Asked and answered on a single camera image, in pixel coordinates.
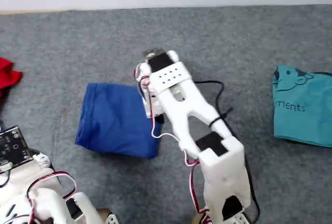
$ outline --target black pad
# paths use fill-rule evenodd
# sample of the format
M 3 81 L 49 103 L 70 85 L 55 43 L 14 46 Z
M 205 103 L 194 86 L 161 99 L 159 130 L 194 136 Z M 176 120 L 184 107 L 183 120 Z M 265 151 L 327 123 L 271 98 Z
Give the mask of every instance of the black pad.
M 174 62 L 165 52 L 163 52 L 147 60 L 147 63 L 151 67 L 151 72 L 154 73 L 156 71 L 159 71 L 165 67 L 172 65 Z
M 225 205 L 222 210 L 224 220 L 228 220 L 242 210 L 243 206 L 241 202 L 235 195 L 232 195 L 231 197 L 226 199 Z
M 196 141 L 196 145 L 201 151 L 211 148 L 217 156 L 221 156 L 228 152 L 225 146 L 222 144 L 223 138 L 216 132 L 211 132 L 210 134 L 200 138 Z

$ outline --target white plastic bracket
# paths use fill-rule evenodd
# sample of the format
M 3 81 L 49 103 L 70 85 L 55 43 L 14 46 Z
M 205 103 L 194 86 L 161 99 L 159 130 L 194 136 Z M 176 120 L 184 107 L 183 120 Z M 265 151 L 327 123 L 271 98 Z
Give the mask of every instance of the white plastic bracket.
M 119 221 L 114 214 L 110 214 L 106 219 L 105 224 L 119 224 Z

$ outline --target red cloth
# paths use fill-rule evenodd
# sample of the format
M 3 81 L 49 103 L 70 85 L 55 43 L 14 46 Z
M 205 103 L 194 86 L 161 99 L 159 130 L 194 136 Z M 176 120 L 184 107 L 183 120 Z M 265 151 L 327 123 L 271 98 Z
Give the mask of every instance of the red cloth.
M 23 72 L 12 71 L 13 66 L 12 62 L 0 57 L 0 97 L 4 88 L 17 84 L 23 76 Z

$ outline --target wire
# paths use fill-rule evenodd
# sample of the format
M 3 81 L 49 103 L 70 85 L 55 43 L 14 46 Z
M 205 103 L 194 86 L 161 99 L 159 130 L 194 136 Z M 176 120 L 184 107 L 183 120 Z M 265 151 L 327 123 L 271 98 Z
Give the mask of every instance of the wire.
M 4 182 L 4 184 L 0 185 L 0 188 L 4 188 L 8 184 L 9 179 L 10 179 L 10 170 L 7 171 L 7 180 Z
M 209 209 L 208 208 L 199 209 L 197 197 L 196 197 L 195 190 L 194 190 L 194 187 L 193 187 L 193 171 L 194 171 L 196 165 L 198 165 L 198 164 L 199 164 L 199 161 L 194 166 L 192 166 L 192 168 L 191 168 L 191 172 L 190 172 L 190 175 L 189 175 L 189 190 L 190 190 L 190 195 L 191 195 L 193 205 L 195 207 L 196 212 L 198 214 L 203 214 L 203 213 L 209 211 Z
M 235 132 L 233 131 L 233 129 L 230 127 L 230 125 L 228 124 L 228 122 L 225 119 L 223 121 L 224 121 L 225 125 L 227 126 L 227 128 L 229 129 L 229 131 L 231 132 L 232 136 L 234 136 L 234 137 L 236 137 L 238 139 L 237 135 L 235 134 Z M 256 209 L 257 209 L 256 217 L 253 220 L 253 224 L 255 224 L 259 220 L 259 218 L 260 218 L 260 207 L 259 207 L 259 204 L 258 204 L 258 201 L 257 201 L 257 198 L 256 198 L 255 188 L 254 188 L 254 184 L 253 184 L 253 178 L 252 178 L 251 171 L 250 171 L 249 161 L 248 161 L 246 155 L 244 155 L 244 163 L 245 163 L 245 168 L 246 168 L 247 174 L 248 174 L 248 180 L 249 180 L 251 197 L 252 197 L 252 199 L 253 199 L 253 201 L 255 203 Z
M 139 63 L 139 64 L 136 66 L 135 70 L 134 70 L 134 74 L 133 74 L 133 76 L 134 76 L 135 79 L 137 79 L 137 72 L 138 72 L 138 70 L 139 70 L 139 68 L 140 68 L 141 65 L 142 65 L 142 63 Z
M 153 111 L 153 106 L 152 106 L 152 100 L 151 100 L 151 96 L 149 94 L 149 103 L 150 103 L 150 115 L 151 115 L 151 119 L 152 119 L 152 129 L 151 129 L 151 136 L 154 138 L 161 138 L 163 136 L 170 136 L 172 138 L 174 138 L 178 143 L 180 143 L 180 140 L 173 134 L 171 133 L 162 133 L 159 136 L 155 135 L 155 127 L 156 127 L 156 120 L 155 120 L 155 115 L 154 115 L 154 111 Z M 188 159 L 188 154 L 187 152 L 184 150 L 183 151 L 185 154 L 185 164 L 189 167 L 196 165 L 197 163 L 199 163 L 199 160 L 195 160 L 194 162 L 190 162 Z
M 210 127 L 212 126 L 212 124 L 219 120 L 219 119 L 222 119 L 225 123 L 225 125 L 227 126 L 227 128 L 230 130 L 231 134 L 237 138 L 235 132 L 232 130 L 232 128 L 230 127 L 230 125 L 227 123 L 226 121 L 226 117 L 227 115 L 233 110 L 232 107 L 230 107 L 225 113 L 222 113 L 220 111 L 220 106 L 219 106 L 219 100 L 220 100 L 220 97 L 225 89 L 225 84 L 222 82 L 222 81 L 218 81 L 218 80 L 205 80 L 205 81 L 195 81 L 196 84 L 203 84 L 203 83 L 216 83 L 216 84 L 220 84 L 222 86 L 222 88 L 220 89 L 220 91 L 218 92 L 218 95 L 216 97 L 216 100 L 215 100 L 215 108 L 219 114 L 219 118 L 216 118 L 215 120 L 213 120 L 211 123 L 210 123 Z M 256 214 L 256 217 L 253 221 L 253 224 L 255 224 L 259 218 L 260 218 L 260 207 L 259 207 L 259 204 L 258 204 L 258 201 L 257 201 L 257 198 L 256 198 L 256 194 L 255 194 L 255 188 L 254 188 L 254 184 L 253 184 L 253 179 L 252 179 L 252 175 L 251 175 L 251 172 L 250 172 L 250 166 L 249 166 L 249 162 L 248 162 L 248 159 L 246 156 L 244 156 L 244 159 L 245 159 L 245 167 L 246 167 L 246 170 L 247 170 L 247 174 L 248 174 L 248 179 L 249 179 L 249 185 L 250 185 L 250 191 L 251 191 L 251 196 L 252 196 L 252 199 L 255 203 L 255 206 L 256 206 L 256 209 L 257 209 L 257 214 Z
M 4 222 L 3 224 L 10 224 L 10 223 L 12 223 L 16 220 L 19 220 L 19 219 L 22 219 L 22 223 L 26 223 L 29 220 L 29 215 L 20 215 L 20 216 L 13 217 L 10 220 Z M 42 222 L 37 218 L 34 219 L 34 222 L 36 224 L 42 224 Z
M 257 198 L 256 198 L 255 188 L 254 188 L 253 179 L 252 179 L 251 171 L 250 171 L 250 166 L 249 166 L 249 162 L 248 162 L 248 159 L 247 159 L 246 155 L 244 155 L 244 162 L 245 162 L 245 167 L 247 169 L 249 185 L 250 185 L 250 191 L 251 191 L 251 197 L 253 198 L 253 201 L 254 201 L 254 203 L 256 205 L 256 209 L 257 209 L 256 217 L 253 220 L 253 224 L 255 224 L 260 218 L 260 207 L 259 207 L 259 204 L 258 204 L 258 201 L 257 201 Z
M 34 187 L 37 183 L 40 183 L 42 181 L 46 181 L 48 179 L 51 179 L 51 178 L 54 178 L 54 177 L 58 177 L 58 176 L 65 176 L 67 178 L 69 178 L 73 183 L 74 183 L 74 188 L 72 191 L 70 191 L 68 194 L 66 194 L 63 199 L 67 200 L 68 198 L 70 198 L 76 191 L 76 188 L 77 188 L 77 184 L 76 184 L 76 181 L 74 180 L 74 178 L 67 172 L 65 171 L 58 171 L 58 172 L 53 172 L 51 174 L 48 174 L 48 175 L 45 175 L 45 176 L 42 176 L 36 180 L 34 180 L 30 186 L 27 188 L 26 190 L 26 198 L 28 199 L 30 205 L 31 205 L 31 213 L 29 215 L 29 224 L 32 224 L 33 221 L 35 220 L 35 206 L 34 206 L 34 200 L 30 198 L 29 196 L 29 193 L 30 193 L 30 190 L 32 189 L 32 187 Z

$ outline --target red and white wire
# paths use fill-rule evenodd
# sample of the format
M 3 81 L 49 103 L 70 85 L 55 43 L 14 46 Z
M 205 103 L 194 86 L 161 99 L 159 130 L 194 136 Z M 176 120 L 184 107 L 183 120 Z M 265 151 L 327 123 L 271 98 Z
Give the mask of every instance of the red and white wire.
M 155 120 L 155 115 L 154 115 L 154 111 L 153 111 L 152 100 L 151 100 L 150 94 L 149 94 L 149 103 L 150 103 L 150 114 L 151 114 L 151 119 L 152 119 L 151 136 L 154 137 L 154 138 L 161 138 L 165 135 L 168 135 L 168 136 L 171 136 L 172 138 L 174 138 L 175 140 L 177 140 L 178 142 L 180 142 L 180 140 L 175 135 L 173 135 L 171 133 L 162 133 L 159 136 L 156 136 L 154 134 L 155 126 L 156 126 L 156 120 Z M 199 209 L 199 205 L 198 205 L 198 201 L 197 201 L 197 198 L 196 198 L 195 190 L 193 188 L 193 170 L 194 170 L 195 166 L 198 165 L 200 162 L 199 162 L 199 160 L 195 160 L 194 162 L 190 162 L 189 159 L 188 159 L 188 155 L 187 155 L 186 151 L 184 151 L 184 154 L 185 154 L 185 163 L 186 163 L 186 165 L 192 167 L 190 175 L 189 175 L 189 190 L 190 190 L 190 195 L 191 195 L 191 198 L 192 198 L 192 202 L 195 206 L 196 212 L 199 213 L 199 214 L 203 214 L 206 211 L 208 211 L 208 209 L 207 208 Z
M 189 175 L 189 190 L 190 190 L 190 195 L 191 195 L 191 198 L 192 198 L 192 201 L 193 201 L 193 205 L 195 207 L 195 210 L 198 214 L 203 214 L 207 211 L 209 211 L 208 208 L 203 208 L 203 209 L 199 209 L 199 205 L 198 205 L 198 201 L 197 201 L 197 198 L 196 198 L 196 194 L 195 194 L 195 189 L 193 187 L 193 170 L 195 169 L 195 166 L 198 165 L 198 163 L 196 163 L 195 165 L 192 166 L 191 168 L 191 172 L 190 172 L 190 175 Z
M 139 71 L 139 68 L 140 68 L 140 65 L 141 65 L 142 63 L 139 63 L 137 66 L 136 66 L 136 68 L 135 68 L 135 70 L 134 70 L 134 78 L 136 79 L 136 77 L 137 77 L 137 72 Z
M 202 224 L 208 224 L 210 222 L 211 222 L 211 219 L 209 218 L 208 215 L 205 215 L 204 218 L 201 221 Z
M 27 199 L 28 199 L 28 201 L 29 201 L 29 203 L 30 203 L 30 205 L 31 205 L 31 212 L 30 212 L 30 215 L 29 215 L 29 222 L 28 222 L 29 224 L 32 224 L 33 221 L 34 221 L 34 219 L 35 219 L 35 217 L 34 217 L 34 215 L 35 215 L 34 200 L 31 199 L 30 196 L 29 196 L 29 192 L 30 192 L 31 188 L 34 187 L 37 183 L 40 183 L 40 182 L 42 182 L 42 181 L 46 181 L 46 180 L 48 180 L 48 179 L 55 178 L 55 177 L 58 177 L 58 176 L 65 176 L 65 177 L 69 178 L 69 179 L 74 183 L 74 188 L 73 188 L 73 190 L 70 191 L 68 194 L 66 194 L 66 195 L 63 197 L 63 199 L 64 199 L 64 200 L 67 200 L 67 199 L 69 199 L 69 198 L 75 193 L 76 188 L 77 188 L 76 181 L 75 181 L 75 179 L 74 179 L 69 173 L 67 173 L 67 172 L 65 172 L 65 171 L 53 172 L 53 173 L 51 173 L 51 174 L 48 174 L 48 175 L 46 175 L 46 176 L 42 176 L 42 177 L 40 177 L 40 178 L 34 180 L 34 181 L 29 185 L 29 187 L 28 187 L 27 190 L 26 190 L 26 197 L 27 197 Z
M 156 127 L 156 120 L 155 120 L 155 115 L 154 115 L 154 110 L 153 110 L 153 106 L 152 106 L 152 100 L 151 100 L 151 97 L 150 97 L 150 94 L 149 94 L 149 103 L 150 103 L 150 114 L 151 114 L 151 119 L 152 119 L 152 130 L 151 130 L 151 136 L 154 137 L 154 138 L 161 138 L 163 136 L 170 136 L 172 138 L 174 138 L 176 141 L 178 141 L 178 143 L 180 142 L 180 140 L 173 134 L 171 133 L 162 133 L 160 134 L 159 136 L 156 136 L 154 134 L 155 132 L 155 127 Z M 188 159 L 188 155 L 187 155 L 187 152 L 184 151 L 184 154 L 185 154 L 185 163 L 187 166 L 191 167 L 191 166 L 194 166 L 195 164 L 199 163 L 198 160 L 195 160 L 194 162 L 189 162 L 189 159 Z

